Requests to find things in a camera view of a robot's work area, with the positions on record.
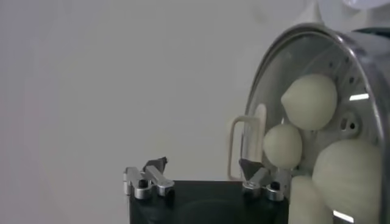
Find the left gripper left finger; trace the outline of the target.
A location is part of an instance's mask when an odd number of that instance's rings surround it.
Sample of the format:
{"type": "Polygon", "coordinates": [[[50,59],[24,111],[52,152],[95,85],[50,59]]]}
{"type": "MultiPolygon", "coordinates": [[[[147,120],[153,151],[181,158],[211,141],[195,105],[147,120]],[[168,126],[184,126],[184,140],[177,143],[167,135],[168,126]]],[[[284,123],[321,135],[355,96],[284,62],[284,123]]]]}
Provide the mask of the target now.
{"type": "Polygon", "coordinates": [[[167,157],[161,157],[147,161],[141,170],[126,167],[123,172],[124,193],[138,200],[151,198],[153,189],[160,197],[170,196],[174,192],[175,182],[163,175],[167,163],[167,157]]]}

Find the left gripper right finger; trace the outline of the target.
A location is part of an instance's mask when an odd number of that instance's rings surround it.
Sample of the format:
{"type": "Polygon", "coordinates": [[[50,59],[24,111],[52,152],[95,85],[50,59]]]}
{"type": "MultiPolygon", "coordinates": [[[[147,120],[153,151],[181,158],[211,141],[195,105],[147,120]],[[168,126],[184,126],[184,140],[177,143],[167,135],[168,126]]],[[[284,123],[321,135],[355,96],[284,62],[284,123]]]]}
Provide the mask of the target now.
{"type": "Polygon", "coordinates": [[[284,191],[280,182],[272,176],[271,171],[261,162],[239,159],[239,166],[244,175],[243,194],[249,198],[265,198],[270,201],[283,201],[284,191]]]}

